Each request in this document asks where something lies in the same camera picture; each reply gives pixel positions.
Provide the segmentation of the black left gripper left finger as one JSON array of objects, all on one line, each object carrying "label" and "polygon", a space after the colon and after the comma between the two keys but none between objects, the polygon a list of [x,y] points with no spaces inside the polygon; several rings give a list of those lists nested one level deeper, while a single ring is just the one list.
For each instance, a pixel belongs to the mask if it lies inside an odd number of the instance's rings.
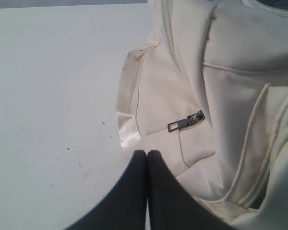
[{"label": "black left gripper left finger", "polygon": [[111,191],[70,230],[144,230],[147,206],[147,157],[136,150]]}]

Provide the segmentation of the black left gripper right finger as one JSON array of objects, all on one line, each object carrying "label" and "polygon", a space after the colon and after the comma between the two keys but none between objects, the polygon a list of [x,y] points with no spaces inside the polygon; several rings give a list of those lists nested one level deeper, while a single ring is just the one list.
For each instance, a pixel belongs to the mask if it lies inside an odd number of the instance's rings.
[{"label": "black left gripper right finger", "polygon": [[147,154],[148,207],[152,230],[232,230],[179,184],[158,150]]}]

